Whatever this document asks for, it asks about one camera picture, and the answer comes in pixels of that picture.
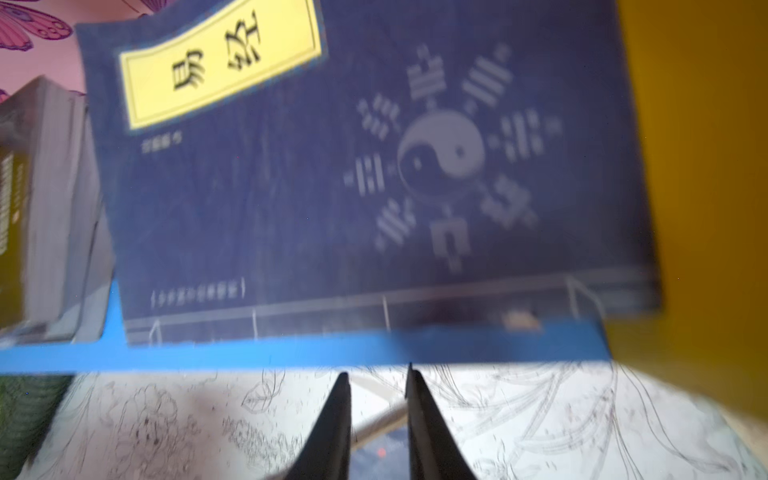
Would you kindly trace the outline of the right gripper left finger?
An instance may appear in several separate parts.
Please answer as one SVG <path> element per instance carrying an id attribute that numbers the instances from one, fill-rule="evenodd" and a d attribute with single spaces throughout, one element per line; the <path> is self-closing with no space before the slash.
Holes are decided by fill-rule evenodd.
<path id="1" fill-rule="evenodd" d="M 342 372 L 338 375 L 304 447 L 284 479 L 348 479 L 351 423 L 349 375 Z"/>

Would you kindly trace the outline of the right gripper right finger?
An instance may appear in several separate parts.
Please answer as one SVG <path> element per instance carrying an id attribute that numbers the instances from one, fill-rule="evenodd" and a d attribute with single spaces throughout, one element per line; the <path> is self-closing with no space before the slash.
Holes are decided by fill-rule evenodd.
<path id="1" fill-rule="evenodd" d="M 471 479 L 461 454 L 422 373 L 408 367 L 405 398 L 411 479 Z"/>

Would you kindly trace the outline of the black antler cover book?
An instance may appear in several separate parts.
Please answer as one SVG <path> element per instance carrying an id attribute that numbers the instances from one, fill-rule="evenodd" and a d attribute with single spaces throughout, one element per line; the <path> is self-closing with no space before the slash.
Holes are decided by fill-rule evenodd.
<path id="1" fill-rule="evenodd" d="M 102 336 L 115 258 L 84 96 L 39 76 L 1 105 L 1 344 Z"/>

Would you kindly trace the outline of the blue book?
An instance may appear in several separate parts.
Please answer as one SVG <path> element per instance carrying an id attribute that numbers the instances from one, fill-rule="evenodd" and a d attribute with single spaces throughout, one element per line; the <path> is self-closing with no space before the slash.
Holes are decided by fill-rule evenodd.
<path id="1" fill-rule="evenodd" d="M 178 1 L 76 36 L 131 345 L 660 308 L 612 1 Z"/>
<path id="2" fill-rule="evenodd" d="M 409 478 L 409 437 L 406 426 L 381 434 L 350 454 L 350 480 Z"/>

